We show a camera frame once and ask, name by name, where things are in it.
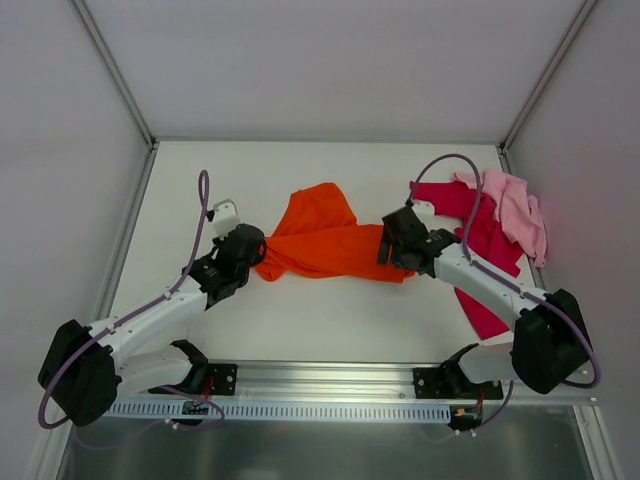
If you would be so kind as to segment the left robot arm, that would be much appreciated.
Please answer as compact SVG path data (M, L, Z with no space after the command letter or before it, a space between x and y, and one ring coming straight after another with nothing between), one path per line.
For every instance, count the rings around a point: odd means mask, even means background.
M141 349L169 328L233 296L266 253L263 232L241 223L185 268L173 287L146 304L88 326L66 322L56 331L38 374L43 400L54 401L65 420L83 427L120 397L165 387L201 393L209 360L190 341L174 340L150 353Z

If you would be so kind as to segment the orange t shirt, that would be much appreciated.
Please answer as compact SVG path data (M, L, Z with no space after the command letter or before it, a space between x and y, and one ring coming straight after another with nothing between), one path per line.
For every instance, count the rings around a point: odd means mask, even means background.
M412 272L377 262L383 227L360 224L342 190L321 183L291 194L278 226L266 239L267 255L255 267L266 281L286 273L324 279L349 276L401 284Z

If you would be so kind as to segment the right aluminium frame post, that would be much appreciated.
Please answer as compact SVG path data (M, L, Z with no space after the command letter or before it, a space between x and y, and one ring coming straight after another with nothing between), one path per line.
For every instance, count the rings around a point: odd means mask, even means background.
M546 61L541 73L534 82L515 120L512 122L504 138L498 144L498 150L502 154L506 154L514 144L520 131L524 128L564 59L569 54L581 31L599 4L600 2L598 0L583 0L579 3L576 12L572 15L549 59Z

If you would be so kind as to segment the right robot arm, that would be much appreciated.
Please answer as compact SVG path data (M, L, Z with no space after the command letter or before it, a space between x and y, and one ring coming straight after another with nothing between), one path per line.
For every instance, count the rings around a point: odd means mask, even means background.
M479 384L519 380L539 394L564 384L578 387L571 375L591 364L601 378L580 307L565 290L528 288L473 252L454 233L430 230L414 209L404 206L383 220L378 262L447 283L497 316L513 334L509 343L471 344L438 368L445 389L465 397Z

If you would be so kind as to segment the left aluminium frame post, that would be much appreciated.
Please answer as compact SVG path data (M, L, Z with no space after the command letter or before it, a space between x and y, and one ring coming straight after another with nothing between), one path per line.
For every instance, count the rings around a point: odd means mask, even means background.
M136 132L141 137L146 148L152 150L156 145L156 137L152 133L138 102L135 100L133 92L125 79L115 56L113 55L88 2L84 0L70 0L69 5L85 31L92 48L97 54L98 60L103 66L110 82L115 88L117 96L133 122Z

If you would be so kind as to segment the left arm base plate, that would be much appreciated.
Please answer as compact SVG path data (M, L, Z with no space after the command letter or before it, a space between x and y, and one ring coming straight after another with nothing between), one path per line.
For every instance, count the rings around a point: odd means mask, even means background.
M202 397L234 396L236 392L238 365L231 363L209 363L206 368Z

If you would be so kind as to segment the magenta t shirt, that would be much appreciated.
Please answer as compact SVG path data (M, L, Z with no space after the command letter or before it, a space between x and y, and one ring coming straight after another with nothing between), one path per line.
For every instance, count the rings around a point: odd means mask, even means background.
M458 181L419 183L413 199L428 201L434 205L436 215L457 218L466 225L476 199L476 190L469 189ZM482 194L471 225L468 246L494 266L513 277L518 277L520 268L517 263L524 252L504 236L500 224L494 218L495 208L494 201L486 194ZM481 340L487 340L508 331L508 327L486 307L458 288L455 288L454 292Z

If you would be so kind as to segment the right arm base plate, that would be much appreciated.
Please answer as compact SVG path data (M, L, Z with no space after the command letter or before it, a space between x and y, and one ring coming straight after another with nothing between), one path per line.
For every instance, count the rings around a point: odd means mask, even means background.
M503 387L492 381L472 383L457 366L418 367L412 370L417 399L502 400Z

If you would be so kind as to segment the light pink t shirt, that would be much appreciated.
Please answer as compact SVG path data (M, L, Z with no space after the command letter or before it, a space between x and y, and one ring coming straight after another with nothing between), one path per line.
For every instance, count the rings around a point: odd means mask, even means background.
M545 266L546 227L538 199L528 193L525 180L497 169L484 170L480 182L472 174L462 172L454 173L453 179L473 190L480 184L482 193L496 204L494 218L506 239L517 244L537 268Z

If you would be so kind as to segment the aluminium frame post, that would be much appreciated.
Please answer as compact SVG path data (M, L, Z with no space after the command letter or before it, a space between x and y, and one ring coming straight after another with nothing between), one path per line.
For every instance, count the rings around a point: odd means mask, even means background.
M97 54L98 60L103 66L110 82L115 88L117 96L133 122L136 132L141 137L146 148L152 150L156 145L156 137L152 133L138 102L135 100L133 92L125 79L115 56L113 55L88 2L84 0L70 0L69 5L85 31L92 48Z
M564 59L569 54L581 31L599 4L600 2L598 0L583 0L579 3L576 12L572 15L549 59L546 61L541 73L534 82L515 120L512 122L504 138L498 144L498 150L502 154L506 154L514 144L520 131L524 128Z

